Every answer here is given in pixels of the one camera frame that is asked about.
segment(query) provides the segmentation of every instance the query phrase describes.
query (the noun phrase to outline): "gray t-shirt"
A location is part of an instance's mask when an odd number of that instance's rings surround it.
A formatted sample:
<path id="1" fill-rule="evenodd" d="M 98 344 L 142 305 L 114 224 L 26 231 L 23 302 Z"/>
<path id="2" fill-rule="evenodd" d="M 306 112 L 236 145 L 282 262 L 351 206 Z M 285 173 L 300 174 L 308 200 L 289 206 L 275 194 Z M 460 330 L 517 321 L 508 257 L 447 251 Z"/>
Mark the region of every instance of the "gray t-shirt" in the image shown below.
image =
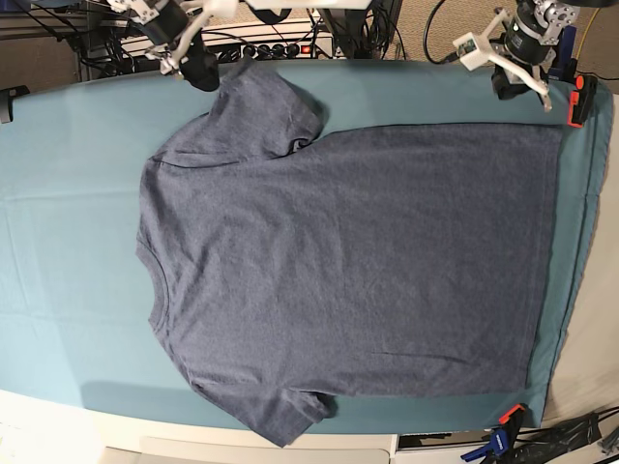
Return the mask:
<path id="1" fill-rule="evenodd" d="M 246 62 L 146 162 L 150 323 L 192 388 L 280 446 L 332 395 L 523 388 L 561 131 L 320 130 Z"/>

